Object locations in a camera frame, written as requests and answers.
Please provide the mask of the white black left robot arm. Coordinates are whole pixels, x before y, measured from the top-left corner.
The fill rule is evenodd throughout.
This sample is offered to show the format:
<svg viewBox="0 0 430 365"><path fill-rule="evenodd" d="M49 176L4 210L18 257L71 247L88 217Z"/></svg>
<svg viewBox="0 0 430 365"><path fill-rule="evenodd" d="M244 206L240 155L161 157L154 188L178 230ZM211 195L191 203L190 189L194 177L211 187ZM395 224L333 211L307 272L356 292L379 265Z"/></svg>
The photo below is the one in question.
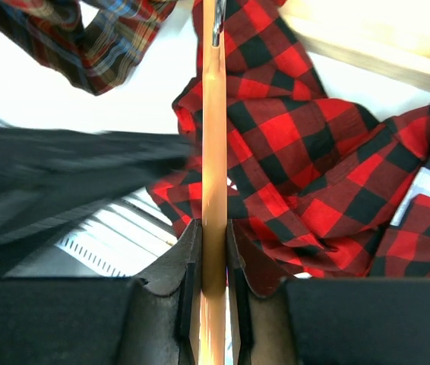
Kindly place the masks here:
<svg viewBox="0 0 430 365"><path fill-rule="evenodd" d="M192 151L180 135L0 128L0 276Z"/></svg>

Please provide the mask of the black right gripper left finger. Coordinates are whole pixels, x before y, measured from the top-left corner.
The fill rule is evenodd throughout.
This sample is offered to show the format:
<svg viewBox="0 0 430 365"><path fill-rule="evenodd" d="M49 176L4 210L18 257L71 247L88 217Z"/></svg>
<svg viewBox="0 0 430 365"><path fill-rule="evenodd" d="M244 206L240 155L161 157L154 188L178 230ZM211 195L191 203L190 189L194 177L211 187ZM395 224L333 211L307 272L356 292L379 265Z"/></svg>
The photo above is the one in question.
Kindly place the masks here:
<svg viewBox="0 0 430 365"><path fill-rule="evenodd" d="M0 364L197 363L201 236L130 278L0 278Z"/></svg>

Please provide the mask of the red black checked shirt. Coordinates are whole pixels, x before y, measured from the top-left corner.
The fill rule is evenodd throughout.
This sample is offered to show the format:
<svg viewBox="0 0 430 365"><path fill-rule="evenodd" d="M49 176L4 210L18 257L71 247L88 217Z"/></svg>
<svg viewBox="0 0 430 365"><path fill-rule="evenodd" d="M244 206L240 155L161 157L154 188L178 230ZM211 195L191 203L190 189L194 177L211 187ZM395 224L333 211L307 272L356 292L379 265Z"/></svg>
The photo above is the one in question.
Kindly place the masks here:
<svg viewBox="0 0 430 365"><path fill-rule="evenodd" d="M228 215L289 273L430 278L430 105L326 95L275 1L225 23Z"/></svg>

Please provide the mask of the orange hanger of red shirt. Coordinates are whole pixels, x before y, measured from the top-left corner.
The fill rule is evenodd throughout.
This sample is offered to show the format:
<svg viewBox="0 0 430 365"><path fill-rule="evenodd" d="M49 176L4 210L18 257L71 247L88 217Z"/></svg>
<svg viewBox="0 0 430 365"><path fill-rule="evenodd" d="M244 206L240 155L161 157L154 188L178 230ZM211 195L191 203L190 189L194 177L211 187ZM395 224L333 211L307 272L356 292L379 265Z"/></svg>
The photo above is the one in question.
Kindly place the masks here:
<svg viewBox="0 0 430 365"><path fill-rule="evenodd" d="M203 2L202 262L199 364L225 363L226 2Z"/></svg>

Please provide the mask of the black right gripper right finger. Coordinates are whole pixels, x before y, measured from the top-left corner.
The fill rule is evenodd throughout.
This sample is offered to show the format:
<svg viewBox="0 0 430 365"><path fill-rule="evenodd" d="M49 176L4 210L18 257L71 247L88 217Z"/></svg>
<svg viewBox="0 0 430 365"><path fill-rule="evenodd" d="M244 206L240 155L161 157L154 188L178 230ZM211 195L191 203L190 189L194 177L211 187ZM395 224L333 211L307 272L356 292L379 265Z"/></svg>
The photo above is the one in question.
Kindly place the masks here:
<svg viewBox="0 0 430 365"><path fill-rule="evenodd" d="M226 231L237 364L430 364L430 280L295 278Z"/></svg>

